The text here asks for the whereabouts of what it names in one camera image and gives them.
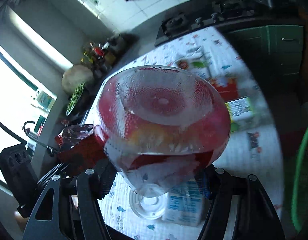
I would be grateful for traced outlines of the clear plastic dome cup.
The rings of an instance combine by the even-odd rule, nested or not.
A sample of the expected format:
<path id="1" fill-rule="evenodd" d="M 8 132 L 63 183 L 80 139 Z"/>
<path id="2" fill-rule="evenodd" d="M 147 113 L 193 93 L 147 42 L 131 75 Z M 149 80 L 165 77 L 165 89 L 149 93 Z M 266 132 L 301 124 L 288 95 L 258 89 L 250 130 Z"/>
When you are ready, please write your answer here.
<path id="1" fill-rule="evenodd" d="M 206 80 L 175 67 L 140 66 L 102 85 L 94 133 L 129 185 L 144 219 L 165 212 L 168 192 L 213 163 L 230 137 L 230 116 Z"/>

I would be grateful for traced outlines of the green kitchen cabinet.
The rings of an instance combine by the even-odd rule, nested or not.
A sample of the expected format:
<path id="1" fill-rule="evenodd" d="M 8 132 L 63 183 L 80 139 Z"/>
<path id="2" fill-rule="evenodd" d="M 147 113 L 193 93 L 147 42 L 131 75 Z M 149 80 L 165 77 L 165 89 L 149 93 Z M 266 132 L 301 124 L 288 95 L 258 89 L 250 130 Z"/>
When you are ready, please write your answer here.
<path id="1" fill-rule="evenodd" d="M 247 52 L 271 60 L 283 75 L 300 71 L 304 29 L 301 25 L 266 25 L 231 31 L 228 40 L 239 54 Z"/>

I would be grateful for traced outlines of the green plastic mesh basket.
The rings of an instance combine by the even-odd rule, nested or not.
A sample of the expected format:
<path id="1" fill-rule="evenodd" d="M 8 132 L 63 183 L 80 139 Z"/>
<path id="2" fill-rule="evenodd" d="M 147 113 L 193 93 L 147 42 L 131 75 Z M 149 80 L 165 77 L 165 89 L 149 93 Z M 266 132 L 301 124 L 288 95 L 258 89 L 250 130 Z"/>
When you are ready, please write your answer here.
<path id="1" fill-rule="evenodd" d="M 300 232 L 308 222 L 308 128 L 302 138 L 296 158 L 291 218 L 297 232 Z"/>

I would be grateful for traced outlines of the white cartoon print tablecloth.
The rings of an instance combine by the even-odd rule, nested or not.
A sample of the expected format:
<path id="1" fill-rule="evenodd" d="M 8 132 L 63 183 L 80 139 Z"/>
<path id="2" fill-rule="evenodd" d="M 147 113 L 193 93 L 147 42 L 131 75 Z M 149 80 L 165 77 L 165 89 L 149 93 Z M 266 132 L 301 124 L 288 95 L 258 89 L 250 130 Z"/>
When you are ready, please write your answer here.
<path id="1" fill-rule="evenodd" d="M 200 50 L 206 58 L 204 75 L 225 99 L 231 119 L 229 143 L 215 165 L 240 178 L 255 174 L 277 215 L 283 204 L 283 157 L 268 103 L 238 52 L 216 28 L 207 27 L 168 42 L 126 65 L 176 66 Z M 136 200 L 121 175 L 98 203 L 105 223 L 133 239 L 197 239 L 215 191 L 213 170 L 181 183 L 162 196 L 162 216 L 150 215 Z"/>

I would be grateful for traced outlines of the white blue milk carton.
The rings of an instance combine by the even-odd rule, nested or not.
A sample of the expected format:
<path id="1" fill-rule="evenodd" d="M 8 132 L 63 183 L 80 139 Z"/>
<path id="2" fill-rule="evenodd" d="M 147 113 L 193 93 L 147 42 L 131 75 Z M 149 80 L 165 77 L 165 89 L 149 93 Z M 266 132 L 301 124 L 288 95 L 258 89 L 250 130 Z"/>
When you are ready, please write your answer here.
<path id="1" fill-rule="evenodd" d="M 198 226 L 204 208 L 204 196 L 194 178 L 173 187 L 162 220 L 185 226 Z"/>

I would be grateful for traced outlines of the green yellow drink carton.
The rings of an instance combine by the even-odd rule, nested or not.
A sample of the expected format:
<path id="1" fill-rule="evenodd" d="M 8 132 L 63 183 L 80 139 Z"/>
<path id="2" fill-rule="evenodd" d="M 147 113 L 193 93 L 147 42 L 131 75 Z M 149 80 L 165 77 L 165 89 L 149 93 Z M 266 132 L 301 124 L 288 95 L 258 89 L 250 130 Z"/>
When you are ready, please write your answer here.
<path id="1" fill-rule="evenodd" d="M 230 131 L 237 132 L 253 126 L 255 113 L 249 97 L 226 102 L 230 116 Z"/>

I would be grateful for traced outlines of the white green milk carton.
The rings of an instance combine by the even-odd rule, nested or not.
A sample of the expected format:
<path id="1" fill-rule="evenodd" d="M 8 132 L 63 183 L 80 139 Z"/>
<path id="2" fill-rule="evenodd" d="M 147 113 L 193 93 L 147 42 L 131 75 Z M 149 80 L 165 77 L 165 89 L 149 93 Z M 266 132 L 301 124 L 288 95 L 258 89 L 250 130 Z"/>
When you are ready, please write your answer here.
<path id="1" fill-rule="evenodd" d="M 208 60 L 202 47 L 190 48 L 185 54 L 176 54 L 176 67 L 187 70 L 197 76 L 209 80 L 211 78 Z"/>

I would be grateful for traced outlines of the black gas stove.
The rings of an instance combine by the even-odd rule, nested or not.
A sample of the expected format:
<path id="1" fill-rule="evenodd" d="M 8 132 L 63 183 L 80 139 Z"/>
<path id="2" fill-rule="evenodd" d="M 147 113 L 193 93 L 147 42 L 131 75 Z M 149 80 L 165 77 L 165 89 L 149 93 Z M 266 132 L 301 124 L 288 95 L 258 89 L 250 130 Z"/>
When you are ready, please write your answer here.
<path id="1" fill-rule="evenodd" d="M 155 47 L 209 26 L 223 33 L 252 27 L 258 20 L 269 18 L 273 8 L 273 0 L 188 1 L 162 20 Z"/>

